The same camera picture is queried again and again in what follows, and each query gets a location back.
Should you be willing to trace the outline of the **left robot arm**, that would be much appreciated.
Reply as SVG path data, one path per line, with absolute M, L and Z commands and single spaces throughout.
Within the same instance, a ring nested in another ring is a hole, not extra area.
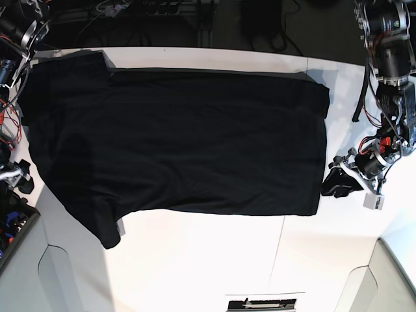
M 381 198 L 392 166 L 415 151 L 415 53 L 409 1 L 356 1 L 354 12 L 367 51 L 352 122 L 364 113 L 375 127 L 358 148 L 330 163 L 321 194 L 342 198 L 368 190 Z

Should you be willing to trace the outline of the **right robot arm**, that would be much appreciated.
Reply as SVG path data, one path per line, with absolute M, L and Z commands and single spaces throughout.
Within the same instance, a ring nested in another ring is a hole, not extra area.
M 27 161 L 10 160 L 22 137 L 16 102 L 49 24 L 47 1 L 1 1 L 1 182 L 23 194 L 31 193 L 34 183 Z

